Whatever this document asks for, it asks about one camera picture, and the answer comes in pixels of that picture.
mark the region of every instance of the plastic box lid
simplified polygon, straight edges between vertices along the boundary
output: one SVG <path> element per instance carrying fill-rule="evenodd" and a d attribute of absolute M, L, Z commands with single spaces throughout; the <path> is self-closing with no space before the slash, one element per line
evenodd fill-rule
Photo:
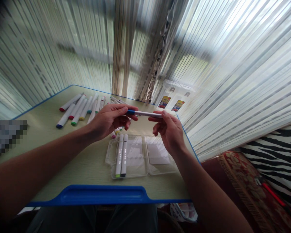
<path fill-rule="evenodd" d="M 162 138 L 155 136 L 129 135 L 126 156 L 126 177 L 115 177 L 119 134 L 110 140 L 106 163 L 111 166 L 113 179 L 126 179 L 150 175 L 178 172 L 172 156 L 163 145 Z"/>

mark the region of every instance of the pants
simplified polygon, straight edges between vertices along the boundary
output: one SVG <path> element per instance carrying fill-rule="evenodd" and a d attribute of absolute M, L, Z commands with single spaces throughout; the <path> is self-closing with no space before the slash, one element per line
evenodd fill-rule
<path fill-rule="evenodd" d="M 26 233 L 95 232 L 97 206 L 42 207 Z M 117 205 L 107 226 L 111 232 L 158 232 L 156 205 Z"/>

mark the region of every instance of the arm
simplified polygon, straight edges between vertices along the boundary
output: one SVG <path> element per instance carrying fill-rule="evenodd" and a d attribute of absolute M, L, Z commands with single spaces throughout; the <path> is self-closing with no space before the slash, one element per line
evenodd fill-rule
<path fill-rule="evenodd" d="M 206 228 L 210 232 L 253 232 L 240 210 L 186 148 L 181 122 L 166 111 L 154 113 L 161 113 L 163 119 L 149 118 L 158 122 L 153 134 L 160 133 Z"/>
<path fill-rule="evenodd" d="M 87 126 L 0 164 L 0 223 L 8 222 L 19 213 L 88 145 L 103 139 L 119 126 L 127 130 L 130 120 L 123 116 L 127 110 L 127 105 L 107 105 Z"/>

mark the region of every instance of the marker pen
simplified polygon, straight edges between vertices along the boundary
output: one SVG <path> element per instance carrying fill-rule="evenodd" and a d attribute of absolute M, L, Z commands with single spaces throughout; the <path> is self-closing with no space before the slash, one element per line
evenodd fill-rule
<path fill-rule="evenodd" d="M 76 104 L 76 101 L 73 102 L 73 103 L 69 106 L 68 110 L 65 112 L 65 114 L 61 117 L 61 119 L 60 119 L 59 122 L 57 123 L 56 128 L 62 128 L 62 127 L 65 125 L 65 123 L 66 123 L 67 120 L 68 120 L 68 117 L 70 116 L 70 113 L 72 112 L 72 110 L 73 110 L 74 107 L 75 107 L 75 104 Z"/>
<path fill-rule="evenodd" d="M 77 105 L 75 106 L 75 108 L 73 109 L 72 113 L 70 113 L 70 116 L 68 117 L 68 119 L 72 120 L 75 116 L 75 114 L 77 113 L 77 111 L 80 108 L 81 103 L 83 102 L 83 100 L 85 99 L 85 95 L 82 95 L 81 98 L 78 100 Z"/>
<path fill-rule="evenodd" d="M 123 129 L 123 128 L 120 128 L 120 127 L 119 127 L 119 128 L 116 128 L 116 129 L 115 129 L 115 133 L 118 134 L 122 129 Z"/>
<path fill-rule="evenodd" d="M 127 105 L 129 105 L 128 103 L 125 103 L 125 102 L 122 101 L 122 100 L 119 100 L 119 102 L 120 102 L 121 104 L 127 104 Z"/>
<path fill-rule="evenodd" d="M 92 113 L 91 113 L 91 115 L 90 115 L 90 117 L 89 117 L 89 119 L 87 121 L 87 124 L 89 124 L 94 119 L 95 116 L 96 116 L 95 111 L 92 111 Z"/>
<path fill-rule="evenodd" d="M 95 113 L 98 113 L 99 112 L 99 109 L 100 109 L 100 102 L 98 102 L 98 99 L 96 100 L 96 105 L 95 105 Z"/>
<path fill-rule="evenodd" d="M 111 135 L 111 138 L 112 139 L 116 138 L 116 135 L 115 135 L 115 132 L 114 131 L 112 133 L 110 133 L 110 135 Z"/>
<path fill-rule="evenodd" d="M 84 119 L 85 119 L 86 114 L 87 114 L 87 112 L 88 112 L 88 109 L 89 109 L 89 107 L 90 107 L 90 104 L 91 104 L 92 100 L 93 100 L 93 97 L 91 96 L 91 97 L 89 98 L 89 100 L 87 101 L 87 103 L 86 103 L 86 105 L 85 105 L 85 107 L 84 107 L 84 109 L 83 109 L 83 111 L 82 111 L 82 113 L 81 113 L 81 116 L 80 116 L 79 120 L 84 120 Z"/>
<path fill-rule="evenodd" d="M 106 97 L 102 97 L 101 101 L 100 101 L 100 106 L 99 106 L 99 110 L 102 110 L 102 108 L 104 107 L 104 101 L 106 100 Z"/>
<path fill-rule="evenodd" d="M 124 134 L 123 152 L 122 152 L 121 177 L 125 177 L 126 176 L 127 142 L 128 142 L 128 135 L 127 134 Z"/>
<path fill-rule="evenodd" d="M 119 142 L 119 147 L 117 149 L 117 159 L 116 159 L 116 168 L 115 168 L 115 177 L 116 178 L 119 178 L 121 176 L 123 138 L 124 138 L 124 135 L 120 134 L 120 142 Z"/>
<path fill-rule="evenodd" d="M 119 100 L 118 100 L 118 99 L 116 99 L 116 98 L 114 98 L 113 96 L 110 96 L 110 99 L 111 99 L 111 100 L 113 100 L 115 103 L 118 103 L 118 104 L 120 104 Z"/>
<path fill-rule="evenodd" d="M 70 106 L 73 102 L 75 102 L 75 101 L 77 101 L 78 99 L 80 99 L 81 96 L 82 96 L 83 94 L 84 94 L 84 92 L 81 93 L 81 94 L 77 94 L 75 97 L 73 97 L 71 100 L 69 100 L 69 101 L 68 101 L 67 103 L 65 103 L 63 106 L 61 106 L 61 107 L 59 108 L 59 111 L 61 111 L 61 112 L 66 111 L 66 109 L 69 108 L 69 106 Z"/>
<path fill-rule="evenodd" d="M 140 115 L 140 116 L 147 116 L 147 117 L 157 117 L 157 118 L 163 118 L 162 114 L 158 113 L 148 113 L 148 112 L 140 112 L 140 111 L 135 111 L 135 110 L 128 110 L 126 114 L 131 114 L 131 115 Z"/>
<path fill-rule="evenodd" d="M 80 115 L 81 115 L 86 103 L 87 103 L 87 99 L 85 98 L 85 99 L 83 99 L 83 101 L 82 101 L 82 103 L 80 105 L 80 108 L 78 109 L 77 113 L 75 114 L 75 117 L 73 118 L 73 120 L 71 122 L 71 125 L 73 125 L 73 126 L 77 125 L 77 123 L 78 123 L 78 121 L 80 119 Z"/>
<path fill-rule="evenodd" d="M 94 98 L 93 98 L 93 100 L 92 100 L 92 102 L 91 102 L 91 104 L 90 104 L 90 107 L 89 107 L 87 113 L 92 113 L 93 105 L 94 105 L 94 101 L 95 101 L 97 98 L 98 98 L 98 94 L 95 93 Z"/>

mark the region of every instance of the zebra print cushion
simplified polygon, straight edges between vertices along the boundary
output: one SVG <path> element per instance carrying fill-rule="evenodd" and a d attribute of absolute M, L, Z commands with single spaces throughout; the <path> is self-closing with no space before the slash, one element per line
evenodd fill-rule
<path fill-rule="evenodd" d="M 249 142 L 240 150 L 291 206 L 291 126 Z"/>

